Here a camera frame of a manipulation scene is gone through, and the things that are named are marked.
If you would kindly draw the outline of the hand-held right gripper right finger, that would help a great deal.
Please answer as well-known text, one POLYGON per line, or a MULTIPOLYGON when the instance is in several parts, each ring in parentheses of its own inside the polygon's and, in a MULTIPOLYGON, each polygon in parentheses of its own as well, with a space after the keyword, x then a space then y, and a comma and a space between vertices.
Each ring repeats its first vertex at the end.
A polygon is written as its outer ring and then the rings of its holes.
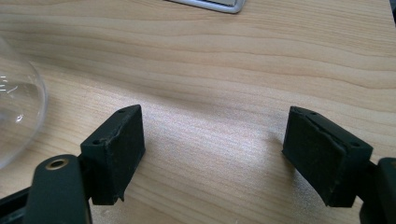
POLYGON ((350 207, 373 148, 318 112, 290 108, 282 153, 325 204, 350 207))

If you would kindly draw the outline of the white wire shelf rack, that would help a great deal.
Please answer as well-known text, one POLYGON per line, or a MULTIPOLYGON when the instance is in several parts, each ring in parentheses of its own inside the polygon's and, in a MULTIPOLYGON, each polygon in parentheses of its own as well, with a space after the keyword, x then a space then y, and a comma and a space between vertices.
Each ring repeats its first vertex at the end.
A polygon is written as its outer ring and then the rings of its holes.
POLYGON ((222 13, 236 14, 241 11, 246 0, 167 0, 193 7, 200 7, 222 13))

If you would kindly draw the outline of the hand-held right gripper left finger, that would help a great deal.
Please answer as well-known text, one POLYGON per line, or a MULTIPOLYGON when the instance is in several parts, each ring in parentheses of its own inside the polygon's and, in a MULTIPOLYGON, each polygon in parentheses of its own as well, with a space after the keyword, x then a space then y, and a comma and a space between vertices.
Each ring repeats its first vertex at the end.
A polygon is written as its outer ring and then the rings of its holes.
POLYGON ((124 192, 146 149, 141 105, 117 110, 80 144, 86 195, 113 205, 124 192))

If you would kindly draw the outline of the clear wine glass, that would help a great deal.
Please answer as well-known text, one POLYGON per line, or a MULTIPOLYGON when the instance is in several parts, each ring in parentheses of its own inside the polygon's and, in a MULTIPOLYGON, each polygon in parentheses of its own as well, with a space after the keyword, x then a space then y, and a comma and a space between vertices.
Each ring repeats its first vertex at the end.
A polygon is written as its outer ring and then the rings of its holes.
POLYGON ((42 77, 0 36, 0 169, 33 141, 44 122, 47 104, 42 77))

